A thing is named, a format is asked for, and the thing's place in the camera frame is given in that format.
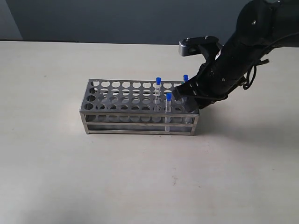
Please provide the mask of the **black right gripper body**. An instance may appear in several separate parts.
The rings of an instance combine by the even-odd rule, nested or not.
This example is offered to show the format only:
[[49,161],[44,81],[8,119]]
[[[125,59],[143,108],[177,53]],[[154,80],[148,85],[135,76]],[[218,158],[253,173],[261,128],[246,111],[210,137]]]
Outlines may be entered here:
[[188,97],[202,101],[222,100],[241,84],[248,71],[248,46],[245,44],[200,45],[206,62],[188,82]]

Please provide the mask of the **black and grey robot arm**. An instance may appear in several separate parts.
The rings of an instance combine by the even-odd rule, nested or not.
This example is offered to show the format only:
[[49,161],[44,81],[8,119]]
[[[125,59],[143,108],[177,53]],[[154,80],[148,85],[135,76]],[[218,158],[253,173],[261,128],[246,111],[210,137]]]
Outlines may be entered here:
[[252,0],[239,13],[236,28],[221,45],[214,36],[186,38],[179,43],[181,56],[203,55],[197,74],[174,88],[176,100],[186,99],[189,111],[203,109],[228,98],[237,87],[253,84],[264,56],[282,47],[299,45],[299,3],[296,0]]

